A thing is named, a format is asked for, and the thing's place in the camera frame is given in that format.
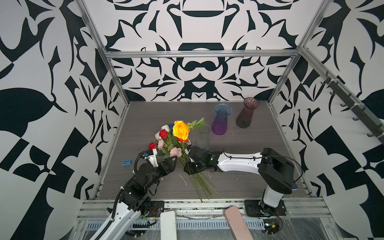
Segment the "orange artificial rose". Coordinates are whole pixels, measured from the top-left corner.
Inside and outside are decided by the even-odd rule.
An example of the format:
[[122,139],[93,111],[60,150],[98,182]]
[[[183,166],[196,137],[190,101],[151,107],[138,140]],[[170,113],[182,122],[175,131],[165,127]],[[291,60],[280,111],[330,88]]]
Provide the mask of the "orange artificial rose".
[[191,145],[189,135],[191,130],[199,130],[205,124],[205,119],[195,120],[191,123],[185,123],[184,121],[175,121],[172,127],[172,134],[176,138],[177,142],[181,145]]

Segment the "bunch of artificial flowers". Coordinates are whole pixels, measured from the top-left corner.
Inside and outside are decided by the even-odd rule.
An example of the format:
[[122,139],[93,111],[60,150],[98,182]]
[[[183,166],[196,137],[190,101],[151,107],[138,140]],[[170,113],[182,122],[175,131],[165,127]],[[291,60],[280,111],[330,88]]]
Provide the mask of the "bunch of artificial flowers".
[[[157,154],[164,158],[177,156],[179,158],[179,164],[184,168],[185,164],[190,161],[186,151],[187,147],[190,145],[181,145],[177,142],[172,134],[173,126],[174,123],[163,125],[160,131],[155,134],[156,142],[150,143],[149,149],[156,149],[158,152]],[[205,175],[199,173],[191,175],[191,180],[201,200],[203,199],[202,195],[207,199],[210,199],[213,197],[214,193],[217,193],[214,185],[207,179],[207,177],[205,177]]]

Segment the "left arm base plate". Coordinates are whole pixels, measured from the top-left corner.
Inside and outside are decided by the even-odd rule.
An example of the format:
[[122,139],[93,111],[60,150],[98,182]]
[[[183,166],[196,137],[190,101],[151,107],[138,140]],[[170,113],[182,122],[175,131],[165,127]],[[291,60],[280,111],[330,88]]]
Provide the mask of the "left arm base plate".
[[150,201],[143,205],[141,208],[142,215],[148,218],[159,217],[165,210],[164,201]]

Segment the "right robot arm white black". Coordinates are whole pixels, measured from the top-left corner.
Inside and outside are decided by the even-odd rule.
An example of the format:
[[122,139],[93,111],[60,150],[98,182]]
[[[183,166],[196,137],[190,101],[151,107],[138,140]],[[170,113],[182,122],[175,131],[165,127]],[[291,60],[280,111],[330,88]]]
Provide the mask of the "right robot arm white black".
[[209,172],[244,172],[260,175],[267,183],[260,210],[276,210],[284,195],[290,195],[294,185],[295,166],[271,148],[255,154],[209,152],[196,146],[186,149],[190,161],[184,171],[195,175]]

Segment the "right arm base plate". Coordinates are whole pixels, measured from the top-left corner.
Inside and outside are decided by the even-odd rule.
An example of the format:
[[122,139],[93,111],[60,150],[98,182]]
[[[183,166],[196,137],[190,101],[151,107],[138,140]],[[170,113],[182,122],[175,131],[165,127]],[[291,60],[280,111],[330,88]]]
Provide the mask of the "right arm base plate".
[[286,216],[287,209],[283,200],[280,200],[276,208],[263,203],[262,200],[245,200],[245,210],[248,217],[270,218],[277,216]]

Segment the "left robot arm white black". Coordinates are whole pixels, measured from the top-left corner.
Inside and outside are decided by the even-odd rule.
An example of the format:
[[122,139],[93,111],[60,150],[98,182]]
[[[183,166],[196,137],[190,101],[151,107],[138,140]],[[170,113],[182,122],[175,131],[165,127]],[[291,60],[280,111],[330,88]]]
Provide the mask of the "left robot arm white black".
[[176,169],[179,157],[168,157],[158,163],[156,155],[155,150],[138,154],[133,164],[134,175],[121,186],[113,207],[109,209],[110,215],[91,237],[92,240],[120,240],[123,236],[138,238],[157,223],[154,220],[141,225],[136,221],[149,212],[150,196],[156,194],[150,188],[158,186],[161,178]]

